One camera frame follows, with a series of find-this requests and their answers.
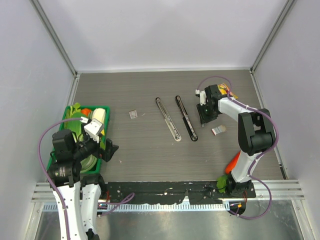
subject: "green plastic crate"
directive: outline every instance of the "green plastic crate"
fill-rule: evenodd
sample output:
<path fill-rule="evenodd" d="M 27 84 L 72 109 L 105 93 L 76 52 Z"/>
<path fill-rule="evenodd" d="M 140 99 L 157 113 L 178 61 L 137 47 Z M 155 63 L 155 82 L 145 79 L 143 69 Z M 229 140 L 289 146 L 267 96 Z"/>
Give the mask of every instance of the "green plastic crate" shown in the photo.
<path fill-rule="evenodd" d="M 66 114 L 67 114 L 67 110 L 70 109 L 70 106 L 67 106 L 64 110 L 64 114 L 62 117 L 62 120 L 64 120 L 66 118 Z M 102 136 L 102 141 L 104 143 L 106 143 L 106 135 L 107 135 L 107 129 L 108 129 L 108 122 L 109 122 L 109 115 L 110 115 L 110 108 L 108 106 L 81 106 L 80 109 L 90 109 L 92 111 L 94 111 L 95 109 L 104 109 L 105 110 L 105 119 L 104 119 L 104 136 Z M 65 123 L 61 123 L 59 130 L 65 129 Z M 52 162 L 52 158 L 50 157 L 50 160 L 48 162 L 48 165 L 46 167 L 46 169 L 48 170 L 50 165 Z M 100 173 L 100 169 L 101 169 L 101 163 L 102 163 L 102 159 L 99 158 L 96 161 L 96 164 L 93 166 L 93 168 L 91 168 L 91 170 L 87 171 L 84 174 L 98 174 Z"/>

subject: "shiny floor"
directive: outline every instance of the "shiny floor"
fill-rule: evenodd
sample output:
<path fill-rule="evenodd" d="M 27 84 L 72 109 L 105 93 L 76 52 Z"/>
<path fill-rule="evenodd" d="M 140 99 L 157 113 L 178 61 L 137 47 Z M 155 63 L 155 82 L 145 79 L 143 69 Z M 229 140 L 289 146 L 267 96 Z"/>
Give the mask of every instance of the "shiny floor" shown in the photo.
<path fill-rule="evenodd" d="M 239 151 L 238 124 L 227 115 L 200 125 L 195 90 L 206 77 L 230 78 L 239 100 L 259 108 L 258 97 L 248 70 L 167 71 L 81 74 L 75 102 L 109 106 L 107 137 L 119 145 L 108 163 L 102 163 L 105 181 L 211 181 L 224 174 L 226 165 Z M 205 82 L 200 89 L 223 80 Z M 191 141 L 175 102 L 179 95 L 199 139 Z M 155 99 L 160 97 L 179 133 L 176 142 Z M 130 119 L 129 112 L 137 111 Z M 214 136 L 211 129 L 225 125 L 227 131 Z M 279 180 L 282 174 L 274 152 L 264 156 L 254 175 L 263 180 Z"/>
<path fill-rule="evenodd" d="M 246 216 L 257 216 L 268 201 L 250 201 Z M 114 212 L 97 219 L 101 240 L 303 240 L 290 200 L 273 201 L 270 212 L 245 220 L 226 211 Z M 59 240 L 58 212 L 43 212 L 35 240 Z"/>

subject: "metal corner post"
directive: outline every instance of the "metal corner post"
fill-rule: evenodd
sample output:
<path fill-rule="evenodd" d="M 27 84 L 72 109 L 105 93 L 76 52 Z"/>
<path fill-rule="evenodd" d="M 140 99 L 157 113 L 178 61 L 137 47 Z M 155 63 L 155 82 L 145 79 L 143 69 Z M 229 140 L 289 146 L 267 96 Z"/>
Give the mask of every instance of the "metal corner post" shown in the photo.
<path fill-rule="evenodd" d="M 58 49 L 58 51 L 60 52 L 63 60 L 65 61 L 65 63 L 67 64 L 67 66 L 69 67 L 72 75 L 74 77 L 76 77 L 77 75 L 77 71 L 74 67 L 74 65 L 72 64 L 64 46 L 62 45 L 60 39 L 58 38 L 58 35 L 56 33 L 56 31 L 54 30 L 52 24 L 50 23 L 44 9 L 42 8 L 39 0 L 29 0 L 30 3 L 32 4 L 32 6 L 34 7 L 36 13 L 38 14 L 40 20 L 43 23 L 43 26 L 45 27 L 45 29 L 47 30 L 48 34 L 50 35 L 54 45 L 56 46 L 56 48 Z"/>
<path fill-rule="evenodd" d="M 259 65 L 259 63 L 261 62 L 262 58 L 264 57 L 265 53 L 267 52 L 269 46 L 271 45 L 271 43 L 273 42 L 273 40 L 275 39 L 275 36 L 277 35 L 280 27 L 282 26 L 282 24 L 284 23 L 285 19 L 287 18 L 289 12 L 291 11 L 291 9 L 293 8 L 294 4 L 297 2 L 297 0 L 287 0 L 285 5 L 283 6 L 277 20 L 275 21 L 271 32 L 269 33 L 269 36 L 266 38 L 258 56 L 256 57 L 253 66 L 251 68 L 251 71 L 254 73 Z"/>

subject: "cable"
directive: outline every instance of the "cable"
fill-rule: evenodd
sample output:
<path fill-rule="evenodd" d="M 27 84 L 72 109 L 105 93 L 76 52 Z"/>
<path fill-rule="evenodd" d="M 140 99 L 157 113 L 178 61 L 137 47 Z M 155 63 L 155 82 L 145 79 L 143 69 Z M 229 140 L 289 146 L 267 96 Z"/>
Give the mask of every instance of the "cable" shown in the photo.
<path fill-rule="evenodd" d="M 253 217 L 250 217 L 250 216 L 242 216 L 242 215 L 239 216 L 239 218 L 248 219 L 248 220 L 254 220 L 254 219 L 261 218 L 261 217 L 263 217 L 263 216 L 269 211 L 269 209 L 270 209 L 270 207 L 271 207 L 271 204 L 272 204 L 272 194 L 271 194 L 271 191 L 270 191 L 269 187 L 268 187 L 263 181 L 261 181 L 260 179 L 258 179 L 258 178 L 256 178 L 256 177 L 254 177 L 254 176 L 251 175 L 251 169 L 252 169 L 253 166 L 256 164 L 257 160 L 259 160 L 259 159 L 260 159 L 262 156 L 264 156 L 266 153 L 268 153 L 268 152 L 270 152 L 271 150 L 273 150 L 273 149 L 276 147 L 276 145 L 278 144 L 278 141 L 279 141 L 279 130 L 278 130 L 278 127 L 277 127 L 276 123 L 271 119 L 271 117 L 270 117 L 269 115 L 265 114 L 265 113 L 262 112 L 262 111 L 259 111 L 258 109 L 255 109 L 255 108 L 253 108 L 253 107 L 249 107 L 249 106 L 243 104 L 242 102 L 239 102 L 239 101 L 235 100 L 234 98 L 230 97 L 230 92 L 231 92 L 231 90 L 232 90 L 232 83 L 231 83 L 231 81 L 230 81 L 228 78 L 226 78 L 226 77 L 224 77 L 224 76 L 210 76 L 210 77 L 207 77 L 207 78 L 203 79 L 203 80 L 199 83 L 199 85 L 198 85 L 198 87 L 197 87 L 197 90 L 199 90 L 199 88 L 201 87 L 202 83 L 204 83 L 206 80 L 211 79 L 211 78 L 220 78 L 220 79 L 226 80 L 226 81 L 229 83 L 229 85 L 230 85 L 230 89 L 229 89 L 229 91 L 227 92 L 227 98 L 228 98 L 231 102 L 234 102 L 234 103 L 237 104 L 238 106 L 240 106 L 240 107 L 242 107 L 242 108 L 246 108 L 246 109 L 248 109 L 249 111 L 253 111 L 253 112 L 256 112 L 256 113 L 258 113 L 258 114 L 263 115 L 263 116 L 266 117 L 266 118 L 271 122 L 271 124 L 273 125 L 274 131 L 275 131 L 275 141 L 274 141 L 273 145 L 272 145 L 269 149 L 265 150 L 264 152 L 260 153 L 257 157 L 254 158 L 254 160 L 253 160 L 252 164 L 250 165 L 250 167 L 249 167 L 249 169 L 248 169 L 248 172 L 247 172 L 248 176 L 249 176 L 251 179 L 256 180 L 256 181 L 258 181 L 259 183 L 261 183 L 262 185 L 264 185 L 265 188 L 267 189 L 267 191 L 269 192 L 270 200 L 269 200 L 268 207 L 267 207 L 266 210 L 265 210 L 261 215 L 259 215 L 259 216 L 253 216 Z"/>
<path fill-rule="evenodd" d="M 99 204 L 115 205 L 115 207 L 113 209 L 111 209 L 110 211 L 107 211 L 103 214 L 100 214 L 99 217 L 103 217 L 105 215 L 108 215 L 108 214 L 114 212 L 120 205 L 130 202 L 134 197 L 135 197 L 135 193 L 132 192 L 128 196 L 126 196 L 121 202 L 99 202 Z M 99 208 L 100 209 L 108 209 L 108 207 L 105 207 L 105 206 L 99 206 Z"/>
<path fill-rule="evenodd" d="M 65 233 L 66 233 L 66 239 L 67 240 L 70 240 L 70 230 L 69 230 L 69 220 L 68 220 L 68 214 L 67 214 L 67 211 L 66 211 L 66 203 L 65 203 L 65 200 L 64 198 L 62 197 L 59 189 L 57 188 L 57 186 L 55 185 L 54 181 L 52 181 L 52 179 L 50 178 L 49 174 L 47 173 L 47 170 L 45 168 L 45 165 L 42 161 L 42 158 L 41 158 L 41 154 L 40 154 L 40 146 L 41 146 L 41 141 L 42 139 L 44 138 L 45 134 L 52 128 L 54 128 L 55 126 L 57 125 L 60 125 L 62 123 L 65 123 L 65 122 L 70 122 L 70 121 L 80 121 L 81 118 L 68 118 L 68 119 L 64 119 L 64 120 L 61 120 L 61 121 L 58 121 L 56 122 L 55 124 L 51 125 L 50 127 L 48 127 L 46 130 L 44 130 L 44 132 L 42 133 L 42 135 L 40 136 L 39 138 L 39 141 L 38 141 L 38 146 L 37 146 L 37 154 L 38 154 L 38 160 L 39 160 L 39 163 L 40 163 L 40 166 L 41 166 L 41 169 L 44 173 L 44 175 L 46 176 L 46 178 L 48 179 L 48 182 L 50 183 L 51 187 L 55 190 L 56 194 L 59 196 L 59 199 L 60 199 L 60 202 L 62 204 L 62 209 L 63 209 L 63 213 L 64 213 L 64 222 L 65 222 Z"/>

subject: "white backdrop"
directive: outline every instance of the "white backdrop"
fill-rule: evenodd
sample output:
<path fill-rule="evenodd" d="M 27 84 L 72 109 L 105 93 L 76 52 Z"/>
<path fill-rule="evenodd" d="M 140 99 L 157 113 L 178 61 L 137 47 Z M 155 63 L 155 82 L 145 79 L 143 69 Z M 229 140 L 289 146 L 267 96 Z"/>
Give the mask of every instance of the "white backdrop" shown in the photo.
<path fill-rule="evenodd" d="M 299 180 L 318 235 L 319 9 L 318 0 L 296 1 L 256 71 L 266 107 L 279 128 L 278 147 L 286 171 L 290 178 Z"/>
<path fill-rule="evenodd" d="M 62 118 L 73 76 L 28 0 L 0 0 L 0 239 L 23 240 L 36 182 L 37 143 Z M 52 131 L 42 143 L 45 164 Z"/>
<path fill-rule="evenodd" d="M 286 0 L 40 0 L 78 71 L 251 67 Z"/>

